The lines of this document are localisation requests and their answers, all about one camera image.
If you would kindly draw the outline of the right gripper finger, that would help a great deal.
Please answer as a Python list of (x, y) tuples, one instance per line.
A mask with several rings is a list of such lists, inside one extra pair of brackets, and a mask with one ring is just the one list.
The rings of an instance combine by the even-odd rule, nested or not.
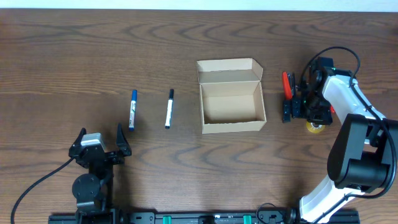
[(291, 100), (292, 104), (292, 117), (299, 118), (301, 117), (301, 103), (302, 100), (298, 97), (293, 97)]
[(284, 100), (283, 101), (283, 115), (282, 115), (282, 122), (283, 123), (288, 123), (291, 121), (291, 109), (292, 109), (292, 105), (291, 105), (291, 101), (290, 100)]

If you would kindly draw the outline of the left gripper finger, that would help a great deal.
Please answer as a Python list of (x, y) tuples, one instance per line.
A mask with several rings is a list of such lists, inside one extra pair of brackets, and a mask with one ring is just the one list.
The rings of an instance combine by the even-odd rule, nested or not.
[(118, 124), (117, 132), (116, 132), (116, 145), (119, 149), (129, 149), (129, 143), (126, 140), (126, 137), (123, 133), (123, 128), (121, 123)]
[(81, 146), (81, 141), (83, 139), (83, 136), (86, 134), (86, 129), (82, 128), (78, 137), (76, 138), (75, 142), (73, 143), (73, 147), (80, 147)]

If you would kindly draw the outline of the yellow tape roll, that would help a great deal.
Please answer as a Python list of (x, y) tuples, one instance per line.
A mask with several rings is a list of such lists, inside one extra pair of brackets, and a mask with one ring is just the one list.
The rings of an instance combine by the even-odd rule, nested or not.
[(315, 124), (315, 123), (310, 123), (308, 121), (306, 122), (306, 127), (307, 130), (313, 134), (318, 134), (325, 129), (325, 125), (323, 124)]

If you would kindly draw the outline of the blue whiteboard marker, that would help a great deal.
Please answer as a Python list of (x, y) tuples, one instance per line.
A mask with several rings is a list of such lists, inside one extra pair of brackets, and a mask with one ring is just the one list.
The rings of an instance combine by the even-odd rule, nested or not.
[(135, 129), (136, 104), (137, 104), (137, 90), (133, 90), (132, 96), (131, 96), (130, 113), (129, 113), (129, 130), (130, 131), (134, 131), (134, 129)]

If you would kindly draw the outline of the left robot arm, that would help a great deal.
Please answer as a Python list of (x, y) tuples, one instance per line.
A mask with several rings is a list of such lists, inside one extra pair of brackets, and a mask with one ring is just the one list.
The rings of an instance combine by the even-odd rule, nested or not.
[(129, 223), (128, 216), (113, 204), (113, 167), (132, 155), (121, 124), (116, 131), (117, 151), (105, 151), (100, 133), (88, 134), (82, 128), (69, 148), (69, 157), (88, 173), (76, 178), (72, 194), (76, 198), (77, 223)]

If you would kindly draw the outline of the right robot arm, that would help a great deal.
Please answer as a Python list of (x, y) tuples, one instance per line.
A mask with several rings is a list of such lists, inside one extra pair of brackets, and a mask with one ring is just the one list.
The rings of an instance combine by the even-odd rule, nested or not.
[(373, 199), (392, 187), (397, 174), (397, 121), (387, 119), (363, 95), (354, 72), (336, 68), (332, 58), (313, 58), (308, 80), (283, 72), (283, 122), (307, 120), (315, 133), (333, 122), (341, 129), (330, 150), (327, 175), (284, 223), (328, 223), (354, 198)]

